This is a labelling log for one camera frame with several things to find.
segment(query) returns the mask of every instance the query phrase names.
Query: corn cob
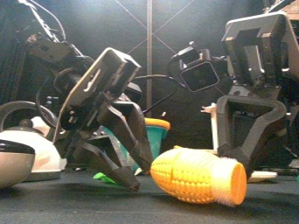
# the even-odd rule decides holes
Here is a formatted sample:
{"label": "corn cob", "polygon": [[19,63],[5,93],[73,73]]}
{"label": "corn cob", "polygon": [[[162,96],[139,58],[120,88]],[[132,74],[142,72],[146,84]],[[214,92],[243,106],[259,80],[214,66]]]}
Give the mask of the corn cob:
{"label": "corn cob", "polygon": [[247,174],[242,163],[219,158],[207,151],[175,149],[152,163],[151,175],[158,186],[179,200],[234,207],[247,192]]}

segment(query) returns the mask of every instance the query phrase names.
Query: orange toy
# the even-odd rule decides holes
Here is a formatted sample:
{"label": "orange toy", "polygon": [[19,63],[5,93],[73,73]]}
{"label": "orange toy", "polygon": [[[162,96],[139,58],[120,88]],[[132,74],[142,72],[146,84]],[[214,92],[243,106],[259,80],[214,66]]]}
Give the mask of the orange toy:
{"label": "orange toy", "polygon": [[168,150],[154,161],[151,174],[159,187],[182,201],[196,204],[219,202],[234,207],[246,198],[243,164],[207,151]]}

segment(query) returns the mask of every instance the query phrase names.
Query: wire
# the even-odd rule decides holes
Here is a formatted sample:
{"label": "wire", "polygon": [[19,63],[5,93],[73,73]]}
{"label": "wire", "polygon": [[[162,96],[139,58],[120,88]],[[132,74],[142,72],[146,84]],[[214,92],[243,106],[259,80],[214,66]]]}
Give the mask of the wire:
{"label": "wire", "polygon": [[65,40],[67,38],[65,38],[65,31],[64,31],[64,29],[63,29],[63,26],[61,26],[61,21],[55,17],[55,15],[43,7],[43,6],[40,6],[33,0],[31,0],[31,2],[39,7],[39,8],[41,8],[51,16],[52,16],[52,18],[53,18],[53,20],[56,21],[56,23],[57,23],[57,25],[59,25],[59,27],[60,27],[60,35],[61,35],[61,38],[63,38],[63,40]]}
{"label": "wire", "polygon": [[136,81],[138,80],[151,80],[151,79],[163,79],[163,80],[168,80],[168,81],[174,82],[175,89],[162,100],[159,100],[150,108],[147,108],[143,111],[144,114],[147,114],[159,104],[166,102],[175,95],[179,87],[186,88],[184,85],[178,80],[175,80],[172,77],[168,77],[167,75],[163,75],[163,74],[152,74],[152,75],[139,76],[139,77],[134,78],[134,80],[136,80]]}
{"label": "wire", "polygon": [[41,107],[41,91],[43,91],[43,87],[45,86],[47,82],[49,80],[49,77],[45,78],[41,87],[39,88],[39,91],[36,93],[36,98],[35,98],[35,108],[36,111],[43,119],[43,121],[45,122],[45,124],[52,128],[56,129],[56,124],[53,124],[48,118],[45,117],[44,113],[43,113],[43,107]]}

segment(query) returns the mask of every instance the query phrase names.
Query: black tabletop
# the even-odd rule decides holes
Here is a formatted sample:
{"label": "black tabletop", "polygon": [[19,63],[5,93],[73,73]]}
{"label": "black tabletop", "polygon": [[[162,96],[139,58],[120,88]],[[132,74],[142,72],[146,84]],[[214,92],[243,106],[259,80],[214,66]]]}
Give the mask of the black tabletop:
{"label": "black tabletop", "polygon": [[195,205],[138,176],[139,192],[67,170],[60,178],[0,190],[0,223],[299,223],[299,182],[278,177],[247,185],[240,206]]}

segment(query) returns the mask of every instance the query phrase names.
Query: black backdrop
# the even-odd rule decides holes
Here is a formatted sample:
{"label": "black backdrop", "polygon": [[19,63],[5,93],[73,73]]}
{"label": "black backdrop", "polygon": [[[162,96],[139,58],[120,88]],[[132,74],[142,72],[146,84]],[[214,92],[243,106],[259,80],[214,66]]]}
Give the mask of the black backdrop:
{"label": "black backdrop", "polygon": [[[57,16],[67,33],[67,40],[85,55],[96,58],[107,47],[114,47],[131,54],[143,67],[139,75],[146,75],[146,0],[36,0],[36,2]],[[164,74],[170,58],[188,46],[191,41],[195,41],[200,49],[208,48],[212,55],[223,55],[220,39],[224,35],[226,23],[234,18],[262,13],[262,2],[260,0],[154,0],[154,74]],[[12,40],[13,31],[9,29],[9,21],[5,20],[5,13],[0,12],[0,40],[7,43]],[[41,15],[47,23],[55,27],[51,17]],[[11,46],[3,43],[1,73],[4,60],[9,58],[9,55],[11,57],[20,55],[15,52],[12,56]],[[212,147],[211,119],[210,115],[203,114],[200,110],[202,106],[216,102],[230,89],[230,80],[226,78],[222,67],[218,67],[218,72],[222,76],[219,90],[214,88],[200,93],[180,90],[175,97],[154,110],[154,117],[159,118],[166,112],[164,119],[172,124],[163,141],[163,150],[172,148],[176,144],[192,148]],[[45,73],[40,65],[27,59],[24,71],[17,76],[21,80],[12,80],[11,88],[17,95],[11,97],[11,100],[33,99]],[[7,77],[15,74],[17,72],[8,73]],[[3,95],[7,94],[4,89],[9,88],[4,84],[1,79]],[[146,91],[146,84],[139,83],[139,85]],[[171,90],[172,84],[162,80],[154,81],[154,102]],[[146,108],[146,100],[140,102],[140,106]]]}

